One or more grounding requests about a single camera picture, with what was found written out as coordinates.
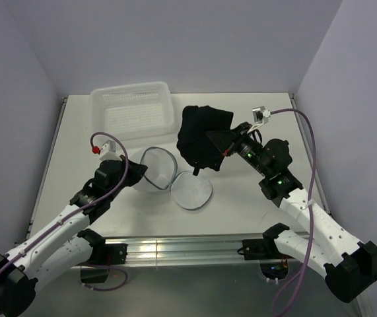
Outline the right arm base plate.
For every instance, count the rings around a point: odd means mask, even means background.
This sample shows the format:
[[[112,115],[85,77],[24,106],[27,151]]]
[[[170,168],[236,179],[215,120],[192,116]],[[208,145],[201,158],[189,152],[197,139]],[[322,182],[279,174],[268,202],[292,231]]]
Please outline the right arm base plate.
[[[237,254],[243,256],[246,261],[292,259],[292,256],[278,251],[273,240],[266,238],[243,240]]]

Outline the white mesh laundry bag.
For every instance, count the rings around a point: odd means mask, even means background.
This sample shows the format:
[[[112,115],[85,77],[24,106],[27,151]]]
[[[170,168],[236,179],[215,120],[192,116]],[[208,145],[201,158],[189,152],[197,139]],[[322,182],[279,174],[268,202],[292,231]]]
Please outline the white mesh laundry bag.
[[[213,194],[210,181],[190,170],[180,170],[176,157],[162,147],[137,151],[131,161],[145,165],[147,171],[134,189],[148,194],[170,194],[176,205],[187,211],[205,206]]]

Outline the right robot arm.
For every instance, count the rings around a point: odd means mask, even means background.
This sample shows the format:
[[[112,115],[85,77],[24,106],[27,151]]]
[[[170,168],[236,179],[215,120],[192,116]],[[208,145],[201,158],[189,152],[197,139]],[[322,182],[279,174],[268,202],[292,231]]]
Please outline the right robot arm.
[[[306,240],[278,223],[263,235],[264,253],[272,258],[286,254],[307,263],[340,301],[350,303],[377,281],[377,245],[349,233],[310,197],[289,170],[288,141],[271,139],[262,145],[250,137],[249,128],[242,123],[232,130],[208,131],[206,136],[222,156],[237,154],[259,172],[264,196],[310,237]]]

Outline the black bra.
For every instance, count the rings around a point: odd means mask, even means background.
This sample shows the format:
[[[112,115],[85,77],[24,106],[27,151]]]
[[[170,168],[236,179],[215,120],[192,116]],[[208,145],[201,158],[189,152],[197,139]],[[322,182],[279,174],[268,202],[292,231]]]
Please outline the black bra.
[[[210,106],[186,106],[183,109],[176,148],[193,167],[194,176],[205,168],[220,170],[223,156],[207,137],[207,132],[229,130],[233,117],[232,112]]]

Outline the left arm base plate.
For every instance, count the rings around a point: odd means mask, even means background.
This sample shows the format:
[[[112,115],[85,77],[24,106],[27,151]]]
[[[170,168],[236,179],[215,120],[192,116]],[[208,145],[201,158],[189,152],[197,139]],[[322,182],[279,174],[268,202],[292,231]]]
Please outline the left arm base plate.
[[[122,265],[126,261],[127,247],[125,243],[97,245],[86,262],[93,265]]]

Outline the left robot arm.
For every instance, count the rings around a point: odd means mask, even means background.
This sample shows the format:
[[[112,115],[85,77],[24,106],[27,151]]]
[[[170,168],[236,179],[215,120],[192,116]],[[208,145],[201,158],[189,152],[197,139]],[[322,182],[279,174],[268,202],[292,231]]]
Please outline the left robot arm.
[[[20,316],[44,285],[74,265],[101,262],[106,255],[104,238],[89,226],[146,171],[145,165],[122,158],[101,162],[56,218],[22,244],[0,253],[0,316]]]

